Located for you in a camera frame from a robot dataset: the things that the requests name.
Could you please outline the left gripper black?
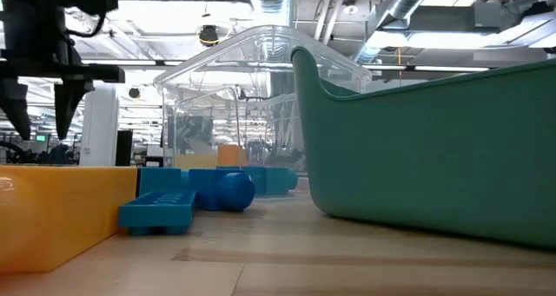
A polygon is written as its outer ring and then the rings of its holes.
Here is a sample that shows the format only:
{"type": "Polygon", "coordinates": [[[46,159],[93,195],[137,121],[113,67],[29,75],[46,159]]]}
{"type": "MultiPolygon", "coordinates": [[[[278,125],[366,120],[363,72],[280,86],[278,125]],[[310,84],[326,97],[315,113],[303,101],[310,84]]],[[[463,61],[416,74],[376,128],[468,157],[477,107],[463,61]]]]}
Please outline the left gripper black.
{"type": "MultiPolygon", "coordinates": [[[[45,21],[36,16],[0,13],[5,47],[0,49],[0,77],[49,77],[70,81],[54,85],[56,133],[64,140],[76,108],[94,90],[93,82],[124,82],[123,70],[110,64],[82,61],[75,42],[67,34],[63,13],[45,21]]],[[[27,104],[28,86],[18,81],[0,81],[0,109],[17,133],[30,139],[27,104]]]]}

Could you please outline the large yellow toy brick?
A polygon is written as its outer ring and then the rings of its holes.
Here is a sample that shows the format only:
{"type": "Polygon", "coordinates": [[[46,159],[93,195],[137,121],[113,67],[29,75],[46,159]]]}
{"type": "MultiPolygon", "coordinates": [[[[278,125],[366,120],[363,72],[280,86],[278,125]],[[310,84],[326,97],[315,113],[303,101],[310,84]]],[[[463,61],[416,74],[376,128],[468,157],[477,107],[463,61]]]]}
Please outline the large yellow toy brick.
{"type": "Polygon", "coordinates": [[[117,230],[130,167],[0,166],[0,274],[51,271],[117,230]]]}

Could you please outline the long blue brick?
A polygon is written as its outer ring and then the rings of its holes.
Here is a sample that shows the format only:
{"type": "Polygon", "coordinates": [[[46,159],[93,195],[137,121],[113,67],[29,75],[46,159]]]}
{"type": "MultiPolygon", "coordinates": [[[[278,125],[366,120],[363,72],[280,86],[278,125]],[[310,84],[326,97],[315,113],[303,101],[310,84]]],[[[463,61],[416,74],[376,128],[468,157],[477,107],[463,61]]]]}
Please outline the long blue brick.
{"type": "Polygon", "coordinates": [[[117,226],[130,235],[185,234],[194,219],[195,191],[155,191],[121,205],[117,226]]]}

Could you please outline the small yellow toy brick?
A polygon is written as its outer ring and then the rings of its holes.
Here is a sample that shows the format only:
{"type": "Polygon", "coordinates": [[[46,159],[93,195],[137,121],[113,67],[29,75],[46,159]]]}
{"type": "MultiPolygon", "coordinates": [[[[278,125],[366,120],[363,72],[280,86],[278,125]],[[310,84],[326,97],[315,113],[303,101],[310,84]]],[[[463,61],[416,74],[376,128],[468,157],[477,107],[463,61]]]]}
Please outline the small yellow toy brick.
{"type": "Polygon", "coordinates": [[[238,145],[219,145],[217,149],[218,166],[247,166],[248,159],[244,149],[238,145]]]}

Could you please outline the shiny blue toy brick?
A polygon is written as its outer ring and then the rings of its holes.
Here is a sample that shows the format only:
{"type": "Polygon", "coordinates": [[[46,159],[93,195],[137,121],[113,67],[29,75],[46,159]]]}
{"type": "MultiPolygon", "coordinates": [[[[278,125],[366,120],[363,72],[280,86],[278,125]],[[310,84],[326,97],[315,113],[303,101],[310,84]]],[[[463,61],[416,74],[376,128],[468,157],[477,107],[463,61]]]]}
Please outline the shiny blue toy brick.
{"type": "Polygon", "coordinates": [[[289,168],[246,166],[242,170],[255,185],[255,196],[285,196],[297,187],[299,176],[289,168]]]}

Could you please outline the dark chair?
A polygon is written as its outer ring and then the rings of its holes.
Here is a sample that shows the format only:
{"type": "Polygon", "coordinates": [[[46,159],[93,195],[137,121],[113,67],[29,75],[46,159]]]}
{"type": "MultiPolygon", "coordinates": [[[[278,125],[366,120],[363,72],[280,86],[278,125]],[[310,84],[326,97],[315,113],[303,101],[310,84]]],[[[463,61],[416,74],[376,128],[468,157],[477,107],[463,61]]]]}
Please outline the dark chair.
{"type": "Polygon", "coordinates": [[[65,144],[55,146],[49,153],[48,164],[65,165],[69,163],[67,152],[69,147],[65,144]]]}

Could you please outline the white pillar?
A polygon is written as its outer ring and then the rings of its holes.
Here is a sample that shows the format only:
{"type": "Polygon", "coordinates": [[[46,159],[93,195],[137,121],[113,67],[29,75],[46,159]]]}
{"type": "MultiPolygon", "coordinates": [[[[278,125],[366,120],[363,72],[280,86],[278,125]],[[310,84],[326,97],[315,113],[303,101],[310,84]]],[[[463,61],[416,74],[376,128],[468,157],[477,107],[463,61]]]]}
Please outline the white pillar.
{"type": "Polygon", "coordinates": [[[116,165],[119,98],[116,86],[94,82],[95,89],[84,97],[83,132],[79,165],[116,165]]]}

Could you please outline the black upright panel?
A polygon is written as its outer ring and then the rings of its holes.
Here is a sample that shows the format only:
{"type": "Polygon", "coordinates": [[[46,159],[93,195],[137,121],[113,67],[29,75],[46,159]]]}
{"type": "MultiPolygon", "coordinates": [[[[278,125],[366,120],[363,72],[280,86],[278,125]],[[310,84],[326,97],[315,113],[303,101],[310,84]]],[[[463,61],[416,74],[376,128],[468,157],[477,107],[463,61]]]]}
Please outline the black upright panel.
{"type": "Polygon", "coordinates": [[[129,166],[133,150],[133,131],[119,130],[116,140],[116,165],[129,166]]]}

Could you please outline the long ceiling light strip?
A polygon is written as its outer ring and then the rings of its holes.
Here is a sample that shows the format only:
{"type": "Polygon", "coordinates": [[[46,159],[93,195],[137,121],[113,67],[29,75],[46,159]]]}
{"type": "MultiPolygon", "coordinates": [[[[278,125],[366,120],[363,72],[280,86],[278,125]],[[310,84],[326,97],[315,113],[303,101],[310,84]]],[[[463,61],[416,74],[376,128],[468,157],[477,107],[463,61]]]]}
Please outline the long ceiling light strip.
{"type": "Polygon", "coordinates": [[[117,66],[177,66],[185,60],[143,60],[143,59],[83,59],[85,64],[105,64],[117,66]]]}
{"type": "Polygon", "coordinates": [[[413,72],[454,72],[476,73],[487,71],[488,67],[403,65],[403,64],[363,64],[361,67],[372,71],[413,71],[413,72]]]}

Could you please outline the small yellow plastic bin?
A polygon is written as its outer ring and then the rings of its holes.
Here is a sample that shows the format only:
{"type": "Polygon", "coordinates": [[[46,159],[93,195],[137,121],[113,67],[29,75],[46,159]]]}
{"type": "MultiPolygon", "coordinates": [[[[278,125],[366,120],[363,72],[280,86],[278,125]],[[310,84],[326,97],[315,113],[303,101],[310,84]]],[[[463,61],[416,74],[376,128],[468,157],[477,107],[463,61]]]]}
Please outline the small yellow plastic bin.
{"type": "Polygon", "coordinates": [[[184,171],[191,168],[215,168],[217,159],[217,155],[176,155],[174,164],[176,168],[180,168],[184,171]]]}

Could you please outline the small rounded blue brick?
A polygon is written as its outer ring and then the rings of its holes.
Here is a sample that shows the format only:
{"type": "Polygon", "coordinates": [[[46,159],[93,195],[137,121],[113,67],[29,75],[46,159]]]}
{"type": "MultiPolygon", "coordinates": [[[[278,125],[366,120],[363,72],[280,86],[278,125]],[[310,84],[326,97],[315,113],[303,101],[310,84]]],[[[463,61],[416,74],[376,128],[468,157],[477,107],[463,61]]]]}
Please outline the small rounded blue brick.
{"type": "Polygon", "coordinates": [[[189,186],[196,191],[195,206],[207,211],[242,212],[255,197],[255,184],[240,169],[190,169],[189,186]]]}

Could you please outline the clear plastic container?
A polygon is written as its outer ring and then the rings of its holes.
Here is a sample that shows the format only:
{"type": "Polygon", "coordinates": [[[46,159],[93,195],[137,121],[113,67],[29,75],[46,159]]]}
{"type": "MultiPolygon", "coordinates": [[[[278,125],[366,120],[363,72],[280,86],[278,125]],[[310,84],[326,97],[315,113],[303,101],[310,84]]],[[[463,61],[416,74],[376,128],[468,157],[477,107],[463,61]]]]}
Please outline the clear plastic container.
{"type": "Polygon", "coordinates": [[[248,166],[305,172],[305,148],[290,54],[313,54],[320,78],[360,93],[369,70],[288,27],[254,27],[172,66],[154,80],[162,95],[164,163],[241,146],[248,166]]]}

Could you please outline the teal plastic bin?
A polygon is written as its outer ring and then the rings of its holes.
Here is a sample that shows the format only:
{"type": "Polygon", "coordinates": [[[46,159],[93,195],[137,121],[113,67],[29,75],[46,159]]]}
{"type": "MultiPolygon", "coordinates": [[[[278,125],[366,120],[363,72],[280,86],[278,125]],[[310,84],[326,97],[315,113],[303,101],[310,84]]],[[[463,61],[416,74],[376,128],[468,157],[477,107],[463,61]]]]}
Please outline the teal plastic bin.
{"type": "Polygon", "coordinates": [[[556,249],[556,60],[365,94],[291,61],[322,212],[556,249]]]}

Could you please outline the ribbed vertical air duct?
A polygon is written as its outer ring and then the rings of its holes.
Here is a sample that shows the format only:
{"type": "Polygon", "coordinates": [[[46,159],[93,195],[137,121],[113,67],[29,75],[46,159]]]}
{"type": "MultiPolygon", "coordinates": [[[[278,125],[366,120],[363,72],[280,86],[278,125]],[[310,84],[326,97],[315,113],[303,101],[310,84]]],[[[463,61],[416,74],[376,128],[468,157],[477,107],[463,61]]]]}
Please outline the ribbed vertical air duct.
{"type": "Polygon", "coordinates": [[[294,0],[250,0],[260,25],[289,26],[293,20],[294,0]]]}

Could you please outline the silver spiral air duct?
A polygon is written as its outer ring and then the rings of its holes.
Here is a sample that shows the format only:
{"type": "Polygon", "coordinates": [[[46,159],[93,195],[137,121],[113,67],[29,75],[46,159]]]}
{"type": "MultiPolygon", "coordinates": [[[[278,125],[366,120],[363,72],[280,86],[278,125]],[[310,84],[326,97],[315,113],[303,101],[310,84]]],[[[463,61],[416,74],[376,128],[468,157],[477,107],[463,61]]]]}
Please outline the silver spiral air duct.
{"type": "Polygon", "coordinates": [[[359,64],[371,63],[388,47],[382,29],[393,25],[395,30],[406,30],[411,15],[424,0],[385,0],[374,5],[366,22],[367,40],[362,44],[352,60],[359,64]]]}

